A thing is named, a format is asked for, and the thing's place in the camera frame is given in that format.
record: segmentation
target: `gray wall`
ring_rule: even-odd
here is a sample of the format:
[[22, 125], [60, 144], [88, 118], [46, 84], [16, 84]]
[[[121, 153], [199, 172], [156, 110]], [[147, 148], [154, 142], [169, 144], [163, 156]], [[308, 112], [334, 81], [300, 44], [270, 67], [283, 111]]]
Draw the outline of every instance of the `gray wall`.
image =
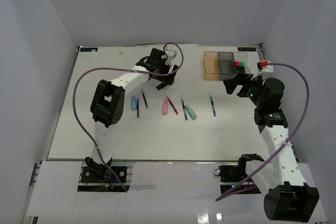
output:
[[286, 0], [51, 0], [76, 45], [263, 42]]
[[0, 0], [0, 223], [19, 223], [74, 62], [50, 0]]
[[[297, 66], [310, 84], [307, 117], [293, 140], [308, 162], [330, 223], [336, 223], [336, 0], [287, 0], [265, 41], [272, 61]], [[275, 67], [285, 83], [283, 108], [291, 129], [302, 114], [304, 84], [290, 69]]]

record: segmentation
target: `green highlighter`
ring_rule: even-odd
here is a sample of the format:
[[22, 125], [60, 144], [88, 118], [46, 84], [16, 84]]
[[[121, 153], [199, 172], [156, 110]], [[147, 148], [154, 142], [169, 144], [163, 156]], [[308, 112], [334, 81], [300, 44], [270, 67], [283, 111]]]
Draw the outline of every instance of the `green highlighter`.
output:
[[189, 116], [191, 117], [192, 120], [195, 120], [197, 118], [196, 113], [190, 108], [189, 105], [185, 106], [185, 110], [188, 112]]

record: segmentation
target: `pink highlighter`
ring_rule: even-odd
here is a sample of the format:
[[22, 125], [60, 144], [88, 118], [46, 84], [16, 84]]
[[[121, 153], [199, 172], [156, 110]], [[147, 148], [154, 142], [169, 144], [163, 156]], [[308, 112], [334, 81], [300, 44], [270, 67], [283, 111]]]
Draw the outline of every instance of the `pink highlighter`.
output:
[[167, 100], [167, 98], [163, 100], [162, 114], [164, 114], [164, 115], [168, 114], [168, 100]]

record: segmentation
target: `tabletop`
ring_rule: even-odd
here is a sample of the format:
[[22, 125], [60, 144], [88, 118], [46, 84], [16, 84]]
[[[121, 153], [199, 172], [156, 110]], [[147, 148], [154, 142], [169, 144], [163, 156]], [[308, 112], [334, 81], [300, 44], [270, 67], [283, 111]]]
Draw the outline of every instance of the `tabletop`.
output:
[[[132, 68], [151, 49], [162, 45], [132, 47], [98, 47], [97, 51], [79, 52], [73, 68], [49, 160], [74, 160], [90, 156], [93, 143], [77, 124], [72, 110], [72, 92], [78, 77], [96, 67]], [[174, 64], [180, 64], [177, 48]], [[254, 123], [254, 105], [248, 98], [226, 94], [221, 81], [204, 80], [204, 51], [238, 52], [237, 47], [181, 45], [185, 61], [172, 86], [158, 91], [159, 84], [150, 80], [125, 97], [124, 113], [114, 127], [111, 154], [114, 160], [128, 161], [236, 161], [241, 154], [258, 153], [269, 156], [266, 144]], [[257, 73], [258, 52], [246, 52], [247, 67]], [[124, 74], [117, 71], [96, 71], [85, 76], [76, 95], [78, 115], [92, 134], [95, 131], [90, 105], [101, 79], [112, 80]], [[148, 103], [145, 107], [141, 95]], [[217, 116], [213, 116], [209, 93], [212, 94]], [[139, 97], [140, 117], [131, 110], [131, 95]], [[169, 106], [163, 115], [162, 103], [168, 95], [179, 111]], [[196, 120], [185, 121], [180, 96], [197, 114]]]

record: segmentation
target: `red cap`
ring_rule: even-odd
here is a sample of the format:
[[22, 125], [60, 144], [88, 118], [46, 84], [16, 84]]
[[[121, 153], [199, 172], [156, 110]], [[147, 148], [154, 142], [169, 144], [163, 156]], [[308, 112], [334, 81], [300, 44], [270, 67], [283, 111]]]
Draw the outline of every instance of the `red cap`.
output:
[[264, 60], [263, 62], [260, 63], [260, 66], [265, 67], [267, 66], [267, 64], [268, 64], [267, 60]]

